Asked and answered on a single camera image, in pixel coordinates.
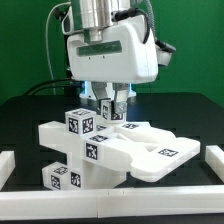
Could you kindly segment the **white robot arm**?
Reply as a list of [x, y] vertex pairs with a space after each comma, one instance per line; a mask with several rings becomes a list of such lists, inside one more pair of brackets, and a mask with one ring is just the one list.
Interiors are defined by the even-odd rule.
[[113, 85], [114, 110], [124, 113], [131, 84], [158, 74], [150, 15], [131, 0], [70, 0], [62, 22], [72, 76], [89, 81], [97, 100]]

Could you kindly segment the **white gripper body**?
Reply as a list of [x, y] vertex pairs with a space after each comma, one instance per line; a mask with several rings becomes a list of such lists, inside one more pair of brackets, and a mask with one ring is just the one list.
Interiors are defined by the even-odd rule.
[[158, 63], [153, 33], [143, 43], [142, 15], [103, 30], [103, 41], [84, 42], [82, 34], [67, 41], [70, 68], [75, 80], [110, 83], [146, 83], [156, 79]]

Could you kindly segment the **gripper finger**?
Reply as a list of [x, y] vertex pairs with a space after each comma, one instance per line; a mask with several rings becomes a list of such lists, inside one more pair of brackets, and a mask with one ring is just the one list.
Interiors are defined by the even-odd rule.
[[127, 99], [129, 95], [129, 84], [114, 83], [114, 110], [117, 114], [123, 114], [127, 111]]
[[98, 103], [108, 98], [108, 93], [106, 90], [107, 87], [106, 82], [92, 82], [91, 86]]

